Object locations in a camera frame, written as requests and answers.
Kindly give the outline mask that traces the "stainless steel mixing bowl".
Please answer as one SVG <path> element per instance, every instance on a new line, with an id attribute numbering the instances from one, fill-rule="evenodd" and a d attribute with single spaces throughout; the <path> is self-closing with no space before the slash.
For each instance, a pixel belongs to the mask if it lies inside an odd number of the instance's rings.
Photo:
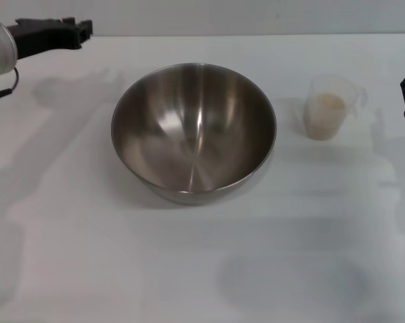
<path id="1" fill-rule="evenodd" d="M 140 78 L 111 120 L 116 155 L 161 198 L 202 205 L 240 189 L 269 160 L 277 117 L 250 79 L 208 63 L 181 63 Z"/>

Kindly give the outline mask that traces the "white rice grains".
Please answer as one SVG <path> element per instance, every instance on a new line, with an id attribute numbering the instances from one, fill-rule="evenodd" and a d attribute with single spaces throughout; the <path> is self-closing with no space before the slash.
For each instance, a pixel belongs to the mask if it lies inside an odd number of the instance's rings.
<path id="1" fill-rule="evenodd" d="M 344 100 L 332 93 L 318 93 L 307 105 L 306 131 L 315 140 L 328 140 L 335 136 L 347 113 Z"/>

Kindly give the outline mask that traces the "clear plastic measuring cup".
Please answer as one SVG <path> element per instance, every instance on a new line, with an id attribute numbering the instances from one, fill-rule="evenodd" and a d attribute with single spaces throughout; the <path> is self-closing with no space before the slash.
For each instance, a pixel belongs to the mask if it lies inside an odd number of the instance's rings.
<path id="1" fill-rule="evenodd" d="M 351 112 L 356 111 L 357 106 L 364 107 L 367 103 L 367 92 L 363 87 L 358 86 L 353 82 L 337 75 L 325 74 L 315 76 L 310 83 L 310 89 L 307 99 L 305 101 L 305 108 L 303 114 L 305 133 L 307 136 L 308 136 L 306 131 L 307 105 L 312 97 L 322 92 L 336 94 L 344 100 L 344 103 L 346 104 L 347 107 L 346 118 Z"/>

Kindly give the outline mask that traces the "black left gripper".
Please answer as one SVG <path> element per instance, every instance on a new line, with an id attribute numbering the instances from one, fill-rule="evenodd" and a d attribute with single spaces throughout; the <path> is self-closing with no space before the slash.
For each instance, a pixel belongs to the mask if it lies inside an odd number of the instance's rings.
<path id="1" fill-rule="evenodd" d="M 17 47 L 17 59 L 57 49 L 77 50 L 93 35 L 93 22 L 76 24 L 74 17 L 56 19 L 20 18 L 8 26 Z"/>

